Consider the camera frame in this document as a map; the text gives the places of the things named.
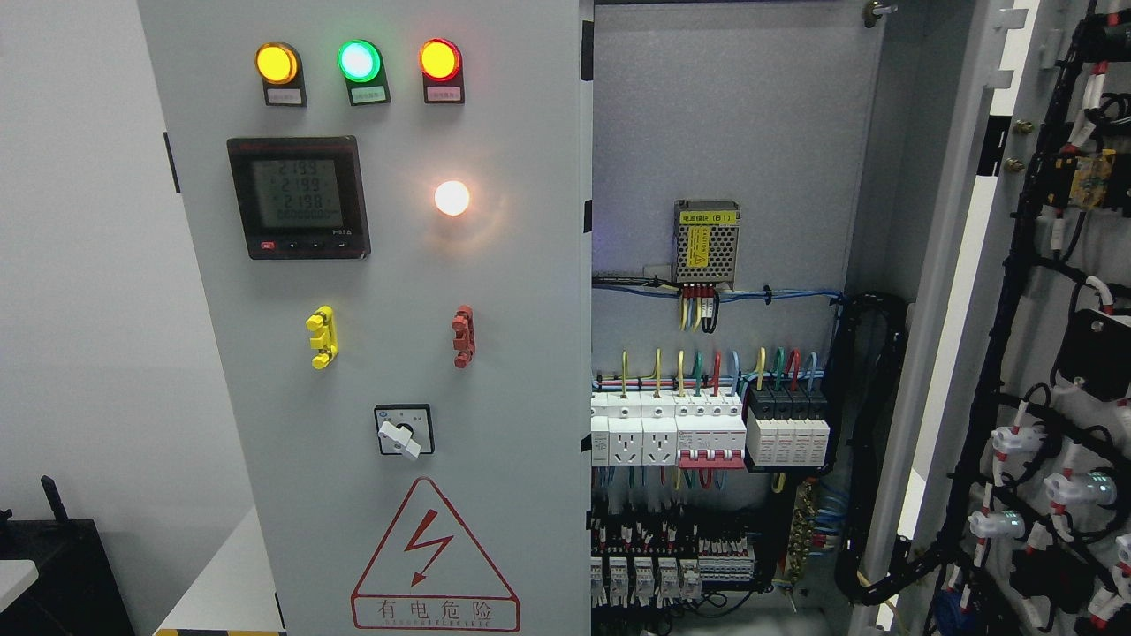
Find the lightning bolt symbol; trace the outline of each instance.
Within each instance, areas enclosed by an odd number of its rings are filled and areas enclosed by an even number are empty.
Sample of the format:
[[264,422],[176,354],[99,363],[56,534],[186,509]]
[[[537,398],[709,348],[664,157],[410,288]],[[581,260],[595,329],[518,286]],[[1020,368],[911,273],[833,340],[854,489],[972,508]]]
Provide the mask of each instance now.
[[440,556],[440,552],[443,552],[444,549],[448,548],[448,543],[451,543],[451,539],[454,536],[449,534],[448,536],[433,539],[432,541],[425,541],[423,543],[416,542],[421,538],[421,535],[424,534],[424,531],[428,530],[428,526],[432,525],[432,522],[435,521],[435,516],[437,516],[435,510],[429,510],[424,515],[424,518],[421,519],[421,524],[416,526],[416,532],[413,533],[413,538],[408,540],[408,545],[405,545],[405,552],[412,552],[413,550],[420,550],[421,548],[428,548],[429,545],[439,545],[437,551],[432,555],[432,558],[428,560],[428,564],[425,564],[420,571],[413,573],[413,585],[412,585],[413,587],[416,587],[416,585],[420,584],[420,582],[428,578],[426,576],[424,576],[424,573],[428,571],[428,568],[432,567],[432,564],[435,562],[435,559]]

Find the digital power meter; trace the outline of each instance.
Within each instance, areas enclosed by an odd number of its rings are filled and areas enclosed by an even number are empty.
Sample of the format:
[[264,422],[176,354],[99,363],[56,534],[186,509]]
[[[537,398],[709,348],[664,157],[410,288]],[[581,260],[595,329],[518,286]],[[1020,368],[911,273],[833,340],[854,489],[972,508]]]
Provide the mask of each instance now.
[[357,139],[235,138],[227,140],[227,156],[248,256],[369,256]]

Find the warning triangle sign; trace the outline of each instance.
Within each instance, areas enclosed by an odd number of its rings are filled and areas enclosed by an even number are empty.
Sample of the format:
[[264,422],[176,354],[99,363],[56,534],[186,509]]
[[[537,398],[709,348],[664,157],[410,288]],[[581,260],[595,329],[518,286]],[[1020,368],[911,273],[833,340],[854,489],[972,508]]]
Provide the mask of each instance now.
[[426,476],[408,489],[351,604],[359,629],[518,631],[518,596]]

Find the digital reading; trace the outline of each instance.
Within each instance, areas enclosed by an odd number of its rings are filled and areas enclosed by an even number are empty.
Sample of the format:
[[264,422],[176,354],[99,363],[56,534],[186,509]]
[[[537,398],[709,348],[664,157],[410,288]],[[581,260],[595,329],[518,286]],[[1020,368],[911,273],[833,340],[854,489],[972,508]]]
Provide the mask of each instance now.
[[252,161],[264,227],[340,227],[333,160]]

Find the green wire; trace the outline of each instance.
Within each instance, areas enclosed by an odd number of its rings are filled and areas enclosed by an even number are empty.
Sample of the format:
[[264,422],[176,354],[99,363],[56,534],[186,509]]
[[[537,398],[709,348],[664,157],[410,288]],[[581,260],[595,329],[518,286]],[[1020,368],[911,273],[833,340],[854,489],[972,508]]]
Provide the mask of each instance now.
[[703,375],[703,354],[696,352],[696,367],[691,369],[691,375],[696,378],[696,397],[699,397],[700,390],[702,390],[702,375]]
[[774,355],[774,390],[782,390],[782,376],[785,375],[785,347],[779,346]]

